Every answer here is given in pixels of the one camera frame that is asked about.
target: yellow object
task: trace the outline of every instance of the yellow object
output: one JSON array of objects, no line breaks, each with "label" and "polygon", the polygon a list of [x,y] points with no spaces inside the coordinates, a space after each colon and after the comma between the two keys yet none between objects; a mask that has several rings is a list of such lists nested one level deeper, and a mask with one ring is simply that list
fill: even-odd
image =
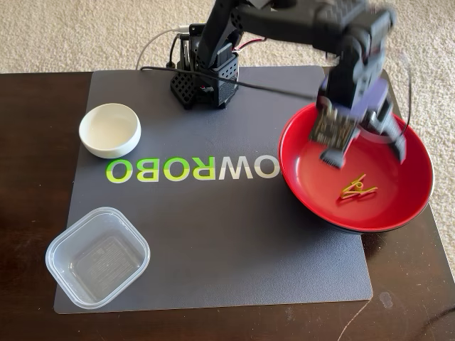
[{"label": "yellow object", "polygon": [[367,190],[363,190],[363,183],[362,179],[366,176],[366,174],[362,174],[358,179],[355,179],[350,183],[350,185],[344,188],[341,191],[340,199],[348,199],[349,197],[353,197],[355,195],[365,195],[368,193],[373,193],[377,190],[377,187],[368,188]]}]

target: gray mat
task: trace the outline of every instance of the gray mat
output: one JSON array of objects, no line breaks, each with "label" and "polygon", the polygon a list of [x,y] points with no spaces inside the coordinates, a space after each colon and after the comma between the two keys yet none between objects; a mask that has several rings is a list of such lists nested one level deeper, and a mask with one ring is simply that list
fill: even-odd
[{"label": "gray mat", "polygon": [[[57,313],[268,305],[371,298],[360,236],[335,232],[292,195],[268,156],[277,157],[279,135],[300,99],[240,88],[224,110],[184,110],[171,94],[172,73],[101,71],[92,77],[87,111],[116,102],[138,115],[139,145],[123,159],[133,165],[123,183],[107,179],[108,161],[80,148],[68,226],[101,206],[125,214],[147,240],[144,274],[98,310],[73,305],[58,288]],[[320,67],[244,67],[245,82],[316,94]],[[200,158],[215,160],[215,180],[197,180]],[[244,156],[250,172],[234,171]],[[259,163],[260,156],[267,156]],[[180,157],[191,171],[170,181],[166,160]],[[159,180],[141,182],[136,163],[159,159]],[[182,173],[179,163],[170,172]],[[122,177],[124,166],[114,168]]]}]

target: plastic container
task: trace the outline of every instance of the plastic container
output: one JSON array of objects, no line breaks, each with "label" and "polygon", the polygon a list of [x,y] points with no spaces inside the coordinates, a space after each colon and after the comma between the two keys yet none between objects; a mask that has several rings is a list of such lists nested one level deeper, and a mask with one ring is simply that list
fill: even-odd
[{"label": "plastic container", "polygon": [[146,240],[111,207],[85,215],[55,238],[45,255],[49,272],[84,309],[112,301],[144,272],[149,260]]}]

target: carpet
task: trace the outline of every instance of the carpet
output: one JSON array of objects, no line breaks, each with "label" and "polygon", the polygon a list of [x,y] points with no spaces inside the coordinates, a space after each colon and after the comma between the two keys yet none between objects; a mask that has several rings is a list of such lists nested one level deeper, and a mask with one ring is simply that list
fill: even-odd
[{"label": "carpet", "polygon": [[[455,1],[390,0],[397,25],[385,63],[404,115],[412,65],[412,128],[432,157],[431,206],[455,269]],[[150,37],[176,24],[204,22],[213,0],[0,1],[0,72],[70,72],[134,68]],[[142,65],[164,66],[173,38],[160,37]],[[309,46],[269,40],[246,48],[242,65],[327,65]]]}]

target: white bowl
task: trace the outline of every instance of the white bowl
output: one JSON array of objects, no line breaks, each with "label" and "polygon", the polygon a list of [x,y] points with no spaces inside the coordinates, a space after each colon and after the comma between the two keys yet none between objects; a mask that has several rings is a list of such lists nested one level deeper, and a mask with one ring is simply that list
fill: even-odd
[{"label": "white bowl", "polygon": [[119,158],[139,143],[141,124],[126,105],[103,104],[84,116],[79,137],[90,153],[100,158]]}]

